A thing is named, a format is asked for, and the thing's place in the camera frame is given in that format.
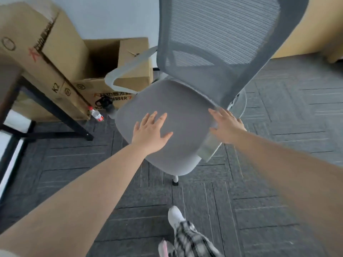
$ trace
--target plaid pants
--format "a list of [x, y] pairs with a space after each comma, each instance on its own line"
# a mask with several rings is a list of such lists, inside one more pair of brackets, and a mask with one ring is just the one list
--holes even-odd
[[189, 221], [176, 229], [173, 255], [176, 257], [223, 257], [213, 244]]

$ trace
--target hand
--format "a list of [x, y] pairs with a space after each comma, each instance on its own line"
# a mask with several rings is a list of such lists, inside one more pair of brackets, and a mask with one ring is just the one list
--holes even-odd
[[167, 118], [167, 113], [162, 114], [155, 122], [156, 115], [156, 111], [152, 115], [147, 113], [140, 124], [136, 122], [133, 129], [132, 145], [142, 147], [147, 155], [161, 150], [173, 135], [173, 132], [170, 132], [161, 137], [160, 130]]
[[219, 141], [224, 143], [233, 143], [236, 136], [235, 132], [237, 130], [246, 131], [242, 120], [236, 119], [228, 110], [219, 108], [219, 112], [212, 109], [209, 109], [208, 111], [218, 123], [218, 128], [215, 129], [211, 127], [210, 132], [214, 134]]

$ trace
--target gray seat cushion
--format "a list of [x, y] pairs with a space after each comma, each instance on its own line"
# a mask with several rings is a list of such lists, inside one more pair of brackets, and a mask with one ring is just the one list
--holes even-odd
[[120, 108], [116, 125], [126, 141], [131, 143], [136, 121], [141, 121], [148, 112], [157, 111], [157, 117], [167, 112], [161, 134], [170, 131], [174, 134], [162, 150], [146, 159], [166, 173], [185, 175], [199, 163], [197, 150], [205, 140], [209, 127], [215, 126], [208, 108], [214, 109], [215, 106], [196, 91], [179, 82], [163, 79]]

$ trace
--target forearm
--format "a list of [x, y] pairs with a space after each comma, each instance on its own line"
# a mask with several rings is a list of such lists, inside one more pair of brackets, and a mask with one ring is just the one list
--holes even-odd
[[0, 236], [26, 256], [85, 256], [145, 158], [128, 145], [58, 191]]
[[237, 130], [234, 145], [312, 225], [328, 250], [342, 255], [342, 169], [243, 130]]

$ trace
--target red logo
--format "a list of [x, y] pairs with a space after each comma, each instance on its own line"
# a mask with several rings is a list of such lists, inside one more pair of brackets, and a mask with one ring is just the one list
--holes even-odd
[[39, 57], [39, 54], [38, 54], [38, 53], [36, 52], [36, 50], [35, 50], [34, 48], [32, 48], [32, 47], [28, 48], [28, 51], [29, 51], [28, 55], [29, 55], [29, 56], [32, 56], [34, 62], [36, 62], [36, 61], [37, 61], [37, 57]]

